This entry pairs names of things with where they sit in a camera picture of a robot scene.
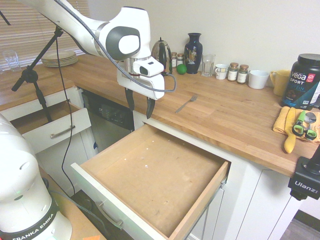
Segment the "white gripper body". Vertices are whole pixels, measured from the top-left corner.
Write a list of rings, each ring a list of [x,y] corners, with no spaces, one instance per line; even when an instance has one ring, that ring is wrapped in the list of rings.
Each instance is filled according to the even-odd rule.
[[[149,88],[158,90],[165,89],[164,77],[161,74],[155,72],[156,75],[148,76],[149,71],[146,68],[140,67],[139,70],[141,71],[140,75],[138,77],[134,77],[137,82]],[[128,79],[120,70],[117,70],[117,81],[119,85],[154,100],[162,98],[165,94],[164,92],[147,89],[133,82],[132,80]]]

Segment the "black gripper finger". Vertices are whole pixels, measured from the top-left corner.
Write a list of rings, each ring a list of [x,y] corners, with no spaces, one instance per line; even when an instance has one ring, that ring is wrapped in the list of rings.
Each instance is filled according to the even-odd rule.
[[[131,89],[125,88],[125,96],[126,100],[129,106],[129,109],[131,111],[135,110],[135,102],[134,102],[134,97],[133,97],[133,91]]]
[[[149,119],[152,116],[155,108],[155,100],[150,97],[147,97],[146,101],[147,101],[146,118]]]

